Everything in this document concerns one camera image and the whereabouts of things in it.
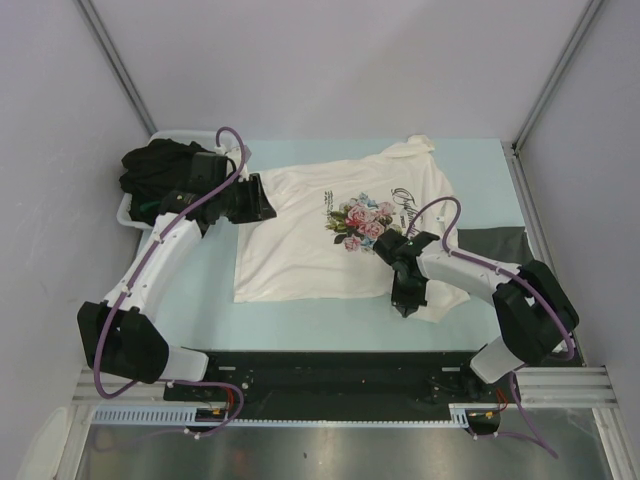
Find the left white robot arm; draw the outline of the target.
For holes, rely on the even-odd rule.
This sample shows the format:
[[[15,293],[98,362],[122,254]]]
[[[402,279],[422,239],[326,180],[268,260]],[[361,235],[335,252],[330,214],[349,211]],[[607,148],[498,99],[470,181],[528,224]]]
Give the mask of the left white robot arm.
[[[150,237],[120,282],[99,303],[77,314],[88,366],[103,373],[152,384],[186,381],[197,398],[214,397],[220,374],[200,351],[172,345],[155,319],[176,271],[221,218],[232,224],[271,220],[277,215],[257,173],[243,161],[199,152],[187,180],[161,201]]]

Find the white floral t-shirt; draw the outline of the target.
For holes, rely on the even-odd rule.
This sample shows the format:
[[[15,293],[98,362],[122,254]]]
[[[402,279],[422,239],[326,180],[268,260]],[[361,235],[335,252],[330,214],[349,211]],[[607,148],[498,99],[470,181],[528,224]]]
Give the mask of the white floral t-shirt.
[[[239,228],[235,302],[389,294],[394,272],[374,243],[388,230],[442,235],[455,214],[434,149],[414,135],[361,159],[261,172],[276,216]]]

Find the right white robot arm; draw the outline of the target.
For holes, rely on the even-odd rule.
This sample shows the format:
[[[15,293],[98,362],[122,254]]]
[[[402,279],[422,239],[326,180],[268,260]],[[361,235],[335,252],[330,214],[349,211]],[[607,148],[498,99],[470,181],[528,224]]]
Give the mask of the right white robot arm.
[[[389,230],[374,252],[394,270],[391,303],[403,317],[427,305],[427,290],[439,281],[475,296],[495,309],[500,336],[479,350],[461,376],[463,393],[484,401],[499,380],[523,365],[538,366],[561,344],[572,358],[571,334],[579,315],[550,268],[491,260],[451,249],[436,235],[407,238]]]

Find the white plastic basket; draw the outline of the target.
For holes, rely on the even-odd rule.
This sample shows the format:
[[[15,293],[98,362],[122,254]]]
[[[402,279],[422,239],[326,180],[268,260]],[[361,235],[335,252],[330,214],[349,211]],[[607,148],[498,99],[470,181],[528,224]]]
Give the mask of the white plastic basket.
[[[190,144],[191,142],[196,142],[200,144],[203,148],[206,149],[206,152],[213,152],[214,146],[220,146],[224,144],[227,147],[235,148],[234,156],[226,156],[231,159],[235,163],[235,167],[237,167],[241,160],[241,155],[246,154],[246,156],[251,155],[251,151],[248,146],[244,143],[238,142],[234,136],[229,132],[207,132],[207,131],[190,131],[190,130],[168,130],[168,131],[160,131],[149,139],[146,145],[147,146],[154,139],[171,139],[175,142]],[[153,226],[149,226],[143,222],[133,221],[130,218],[129,210],[131,204],[131,195],[123,192],[123,199],[118,208],[118,212],[116,214],[117,221],[127,227],[136,228],[139,230],[149,230]]]

